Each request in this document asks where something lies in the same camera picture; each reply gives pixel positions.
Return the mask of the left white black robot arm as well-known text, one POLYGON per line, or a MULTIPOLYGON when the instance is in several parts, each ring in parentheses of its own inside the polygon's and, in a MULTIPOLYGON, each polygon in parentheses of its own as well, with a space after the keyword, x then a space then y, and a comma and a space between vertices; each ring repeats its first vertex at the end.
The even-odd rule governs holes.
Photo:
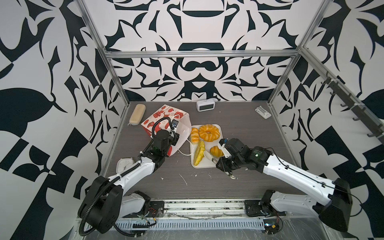
POLYGON ((150 197, 140 191, 129 195, 125 203, 123 197, 140 180, 159 169, 165 162, 170 148, 178 143, 180 135, 176 129, 179 121, 163 117, 154 125, 157 126, 164 120, 169 122, 171 130, 152 130, 152 139, 140 152, 137 161, 132 161, 121 173, 109 178, 99 176, 93 181, 78 210, 78 216, 81 218, 80 236, 85 237, 95 230, 104 234, 119 218, 126 215, 146 215, 150 197))

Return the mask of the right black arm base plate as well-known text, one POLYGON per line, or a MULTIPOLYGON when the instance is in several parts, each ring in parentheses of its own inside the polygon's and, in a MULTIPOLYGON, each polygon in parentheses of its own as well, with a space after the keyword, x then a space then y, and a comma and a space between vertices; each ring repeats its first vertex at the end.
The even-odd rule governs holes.
POLYGON ((245 211, 248 217, 276 217, 286 216, 285 212, 278 212, 270 202, 262 200, 245 200, 245 211))

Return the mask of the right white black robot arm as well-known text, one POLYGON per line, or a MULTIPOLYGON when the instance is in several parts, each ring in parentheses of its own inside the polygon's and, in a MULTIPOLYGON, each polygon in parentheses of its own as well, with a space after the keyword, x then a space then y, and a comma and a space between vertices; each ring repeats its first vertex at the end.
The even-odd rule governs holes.
POLYGON ((220 156, 209 151, 201 152, 201 155, 230 178, 234 178, 234 170, 247 168, 277 178, 303 192, 302 195, 292 195, 267 190, 256 204, 247 202, 247 216, 278 218, 282 213, 298 213, 318 217, 336 231, 348 231, 353 196, 347 181, 316 176, 282 160, 272 148, 251 149, 235 138, 221 139, 218 149, 220 156))

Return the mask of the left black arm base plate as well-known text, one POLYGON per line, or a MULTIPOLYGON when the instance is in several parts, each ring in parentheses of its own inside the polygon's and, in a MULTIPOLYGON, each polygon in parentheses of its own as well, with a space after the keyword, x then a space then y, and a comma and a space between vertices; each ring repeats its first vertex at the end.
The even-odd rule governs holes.
POLYGON ((136 213, 131 213, 123 216, 123 218, 136 218, 139 216, 154 218, 163 213, 165 207, 164 201, 150 201, 145 202, 144 206, 136 213))

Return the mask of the pale fake bread roll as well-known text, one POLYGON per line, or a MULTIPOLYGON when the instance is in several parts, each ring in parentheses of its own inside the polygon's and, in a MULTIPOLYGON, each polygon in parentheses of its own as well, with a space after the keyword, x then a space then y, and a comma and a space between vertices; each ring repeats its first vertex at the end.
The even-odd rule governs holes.
POLYGON ((198 142, 200 141, 199 130, 197 128, 192 128, 190 134, 190 141, 192 144, 198 144, 198 142))

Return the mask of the yellow fake braided bread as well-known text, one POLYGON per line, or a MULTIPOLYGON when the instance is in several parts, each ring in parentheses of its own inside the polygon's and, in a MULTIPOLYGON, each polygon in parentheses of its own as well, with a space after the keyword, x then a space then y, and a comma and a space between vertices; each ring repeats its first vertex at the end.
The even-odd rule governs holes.
POLYGON ((213 142, 220 138, 220 130, 214 125, 203 125, 199 128, 199 136, 206 142, 213 142))

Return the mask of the yellow fake croissant bread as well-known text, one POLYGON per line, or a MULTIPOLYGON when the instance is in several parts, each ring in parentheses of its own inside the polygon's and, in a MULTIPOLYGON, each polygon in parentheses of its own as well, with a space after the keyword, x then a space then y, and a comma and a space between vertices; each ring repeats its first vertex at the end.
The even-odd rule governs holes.
POLYGON ((194 160, 193 160, 194 166, 197 166, 202 161, 202 159, 204 158, 205 150, 206 149, 205 149, 204 141, 199 141, 195 149, 194 160))

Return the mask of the red white paper bag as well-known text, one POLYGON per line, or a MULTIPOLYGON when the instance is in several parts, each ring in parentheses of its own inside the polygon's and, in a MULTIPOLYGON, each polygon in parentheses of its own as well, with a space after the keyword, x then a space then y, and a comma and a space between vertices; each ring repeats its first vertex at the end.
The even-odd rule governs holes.
POLYGON ((141 126, 150 137, 152 137, 153 130, 155 134, 160 130, 167 130, 170 133, 174 132, 179 135, 177 143, 174 146, 171 145, 168 150, 169 157, 181 148, 192 131, 190 114, 169 105, 162 105, 158 110, 144 119, 141 126))

